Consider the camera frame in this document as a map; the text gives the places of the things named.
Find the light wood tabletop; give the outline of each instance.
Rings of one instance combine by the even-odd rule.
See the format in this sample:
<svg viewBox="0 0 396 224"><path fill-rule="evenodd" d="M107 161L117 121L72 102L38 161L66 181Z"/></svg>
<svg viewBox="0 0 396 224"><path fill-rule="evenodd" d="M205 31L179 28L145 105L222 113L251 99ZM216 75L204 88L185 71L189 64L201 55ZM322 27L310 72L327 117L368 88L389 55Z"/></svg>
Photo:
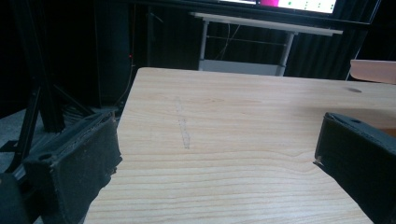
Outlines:
<svg viewBox="0 0 396 224"><path fill-rule="evenodd" d="M313 164L323 116L396 127L396 87L143 68L86 223L372 223Z"/></svg>

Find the wooden board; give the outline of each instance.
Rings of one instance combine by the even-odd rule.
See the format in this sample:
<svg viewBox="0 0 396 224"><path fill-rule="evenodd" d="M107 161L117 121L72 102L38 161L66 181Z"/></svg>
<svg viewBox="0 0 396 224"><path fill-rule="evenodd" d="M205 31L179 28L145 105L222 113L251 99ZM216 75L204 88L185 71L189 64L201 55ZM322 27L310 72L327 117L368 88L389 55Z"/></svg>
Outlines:
<svg viewBox="0 0 396 224"><path fill-rule="evenodd" d="M86 223L371 223L314 161L325 112L396 127L388 84L144 68Z"/></svg>

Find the wood grain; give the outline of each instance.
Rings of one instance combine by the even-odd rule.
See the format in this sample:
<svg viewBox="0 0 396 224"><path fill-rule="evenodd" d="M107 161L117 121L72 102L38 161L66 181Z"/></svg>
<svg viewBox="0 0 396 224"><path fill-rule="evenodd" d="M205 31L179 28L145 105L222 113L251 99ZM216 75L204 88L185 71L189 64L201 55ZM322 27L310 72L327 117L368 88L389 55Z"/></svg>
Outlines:
<svg viewBox="0 0 396 224"><path fill-rule="evenodd" d="M325 112L396 127L388 84L139 70L86 223L371 223L312 162Z"/></svg>

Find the dark background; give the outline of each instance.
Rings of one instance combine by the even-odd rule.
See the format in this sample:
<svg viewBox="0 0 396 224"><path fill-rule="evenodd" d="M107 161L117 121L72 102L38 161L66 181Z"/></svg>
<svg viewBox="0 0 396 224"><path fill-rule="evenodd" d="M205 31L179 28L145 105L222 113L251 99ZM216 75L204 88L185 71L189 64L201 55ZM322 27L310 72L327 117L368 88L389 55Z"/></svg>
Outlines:
<svg viewBox="0 0 396 224"><path fill-rule="evenodd" d="M200 1L191 1L185 6L150 4L165 1L132 0L38 2L44 8L45 18L41 25L51 79L85 105L117 106L122 110L139 67L198 68L203 23L189 12L194 11L192 3ZM395 26L396 8L390 0L338 0L332 15L200 4L196 5L199 6L197 11L244 17L251 13L252 19L289 20L315 26L327 22L325 27L344 30L342 35L332 37L298 34L285 71L287 77L346 79L351 59L396 60L396 32L389 29ZM292 20L290 15L303 18ZM31 80L13 11L7 0L0 0L0 17L2 118L26 107ZM331 23L329 19L363 22L376 28L367 32L367 26L359 23L356 26ZM236 25L230 26L231 33L235 29ZM211 23L208 34L226 37L228 25ZM235 38L283 43L286 34L241 26ZM225 40L209 39L205 57L215 59L224 44ZM232 41L223 60L277 63L281 52L282 48L276 45Z"/></svg>

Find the scratch on table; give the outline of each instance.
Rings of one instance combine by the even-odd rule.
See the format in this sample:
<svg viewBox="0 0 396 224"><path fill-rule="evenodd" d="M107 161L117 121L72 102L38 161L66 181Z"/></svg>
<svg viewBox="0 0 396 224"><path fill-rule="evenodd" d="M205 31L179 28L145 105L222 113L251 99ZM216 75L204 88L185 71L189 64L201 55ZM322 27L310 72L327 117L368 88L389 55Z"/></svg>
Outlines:
<svg viewBox="0 0 396 224"><path fill-rule="evenodd" d="M184 148L190 149L190 135L187 132L186 118L182 114L183 106L181 104L179 97L176 98L176 112L177 112L178 125L180 126L181 137L183 138Z"/></svg>

